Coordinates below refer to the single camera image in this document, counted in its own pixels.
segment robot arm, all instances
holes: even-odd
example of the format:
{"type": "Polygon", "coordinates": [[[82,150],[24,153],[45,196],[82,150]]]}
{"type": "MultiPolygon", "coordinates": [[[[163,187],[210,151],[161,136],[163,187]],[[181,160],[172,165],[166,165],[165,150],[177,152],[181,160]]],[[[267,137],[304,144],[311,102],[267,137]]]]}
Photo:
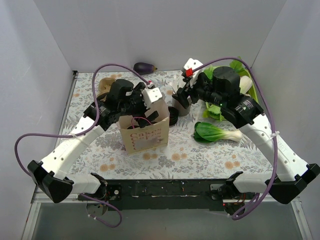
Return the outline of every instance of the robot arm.
{"type": "MultiPolygon", "coordinates": [[[[269,120],[262,107],[250,96],[240,93],[240,76],[227,66],[217,67],[212,74],[212,81],[199,70],[198,60],[190,58],[185,64],[182,76],[185,85],[177,90],[172,97],[187,108],[199,99],[212,103],[221,108],[221,114],[237,129],[245,134],[259,148],[267,160],[273,164],[274,144],[277,139],[278,161],[277,177],[269,193],[278,202],[287,204],[320,173],[317,164],[308,164],[301,159],[279,136],[272,134],[269,120]]],[[[263,193],[271,173],[247,174],[236,172],[226,184],[218,189],[222,197],[236,197],[239,193],[263,193]]]]}
{"type": "MultiPolygon", "coordinates": [[[[100,199],[106,194],[106,181],[95,173],[68,174],[70,167],[86,148],[121,116],[143,117],[150,122],[156,119],[159,116],[157,111],[148,117],[145,112],[160,99],[162,94],[158,88],[145,88],[142,83],[134,87],[130,81],[117,79],[111,85],[110,92],[98,98],[99,121],[91,131],[81,136],[75,135],[94,124],[97,112],[95,103],[84,111],[71,131],[73,138],[63,141],[40,162],[33,160],[29,163],[27,168],[33,181],[54,203],[61,202],[69,194],[80,193],[100,199]]],[[[137,122],[141,128],[147,125],[147,122],[140,118],[137,122]]]]}

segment white bracket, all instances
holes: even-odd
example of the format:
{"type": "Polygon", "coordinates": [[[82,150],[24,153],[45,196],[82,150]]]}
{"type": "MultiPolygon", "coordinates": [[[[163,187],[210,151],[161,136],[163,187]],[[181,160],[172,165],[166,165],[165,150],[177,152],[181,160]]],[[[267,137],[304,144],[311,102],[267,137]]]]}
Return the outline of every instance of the white bracket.
{"type": "MultiPolygon", "coordinates": [[[[186,62],[186,64],[183,66],[183,69],[184,70],[188,70],[188,69],[196,69],[200,66],[202,66],[202,62],[200,62],[199,60],[196,60],[196,59],[193,59],[193,58],[189,58],[189,60],[186,62]]],[[[201,73],[200,70],[198,71],[195,71],[191,77],[191,80],[190,80],[190,88],[193,87],[193,85],[197,82],[197,79],[198,79],[198,75],[201,73]]]]}
{"type": "Polygon", "coordinates": [[[266,181],[271,178],[271,172],[265,174],[242,173],[236,177],[233,184],[240,193],[264,193],[266,181]]]}
{"type": "Polygon", "coordinates": [[[90,174],[68,174],[66,176],[73,181],[70,194],[94,194],[100,187],[100,181],[90,174]]]}
{"type": "Polygon", "coordinates": [[[152,104],[162,99],[162,93],[158,87],[145,88],[142,95],[147,109],[150,109],[152,104]]]}

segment table surface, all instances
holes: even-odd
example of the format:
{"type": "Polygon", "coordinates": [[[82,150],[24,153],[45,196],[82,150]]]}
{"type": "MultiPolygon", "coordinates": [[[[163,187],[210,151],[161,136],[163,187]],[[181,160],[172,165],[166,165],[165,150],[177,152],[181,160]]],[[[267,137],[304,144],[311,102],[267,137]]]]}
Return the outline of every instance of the table surface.
{"type": "MultiPolygon", "coordinates": [[[[157,71],[146,75],[160,88],[168,106],[172,104],[170,82],[181,74],[178,70],[157,71]]],[[[79,73],[63,133],[68,134],[78,123],[83,111],[93,102],[92,73],[79,73]]],[[[123,78],[135,85],[139,79],[131,72],[100,72],[95,88],[105,77],[123,78]]],[[[202,144],[193,137],[196,122],[212,123],[222,129],[232,130],[230,122],[218,122],[203,118],[205,103],[199,101],[191,106],[187,116],[179,117],[176,125],[169,129],[167,146],[128,155],[121,134],[113,124],[98,137],[79,159],[69,173],[98,173],[105,179],[207,179],[228,178],[237,171],[264,174],[272,171],[272,166],[256,146],[244,136],[240,142],[220,140],[202,144]]]]}

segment bok choy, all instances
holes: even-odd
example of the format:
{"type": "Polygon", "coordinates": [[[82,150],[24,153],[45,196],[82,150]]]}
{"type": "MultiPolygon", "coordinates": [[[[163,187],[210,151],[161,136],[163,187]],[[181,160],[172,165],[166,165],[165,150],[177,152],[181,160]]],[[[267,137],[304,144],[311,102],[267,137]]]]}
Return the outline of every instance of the bok choy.
{"type": "Polygon", "coordinates": [[[240,142],[243,134],[240,130],[223,130],[207,122],[197,122],[194,125],[193,138],[199,143],[211,143],[218,140],[232,140],[240,142]]]}

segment cable tie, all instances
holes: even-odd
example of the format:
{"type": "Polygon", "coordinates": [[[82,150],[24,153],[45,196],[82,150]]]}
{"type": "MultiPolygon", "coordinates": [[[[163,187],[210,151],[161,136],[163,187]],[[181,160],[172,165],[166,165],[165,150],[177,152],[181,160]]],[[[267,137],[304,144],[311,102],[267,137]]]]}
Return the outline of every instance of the cable tie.
{"type": "Polygon", "coordinates": [[[266,144],[267,142],[271,141],[274,137],[277,137],[279,134],[280,134],[279,131],[275,131],[275,133],[272,133],[272,134],[271,134],[271,137],[270,137],[268,140],[262,142],[261,144],[256,144],[255,146],[256,146],[256,147],[259,147],[259,146],[261,146],[261,145],[263,145],[263,144],[266,144]]]}
{"type": "Polygon", "coordinates": [[[279,134],[280,134],[279,131],[275,131],[275,133],[272,133],[272,134],[271,134],[270,139],[273,139],[274,137],[278,136],[279,134]]]}
{"type": "Polygon", "coordinates": [[[74,137],[75,139],[79,140],[81,143],[83,143],[84,145],[86,145],[86,147],[89,147],[89,144],[87,144],[85,141],[83,141],[80,137],[78,137],[77,135],[75,135],[74,133],[70,133],[70,135],[72,137],[74,137]]]}

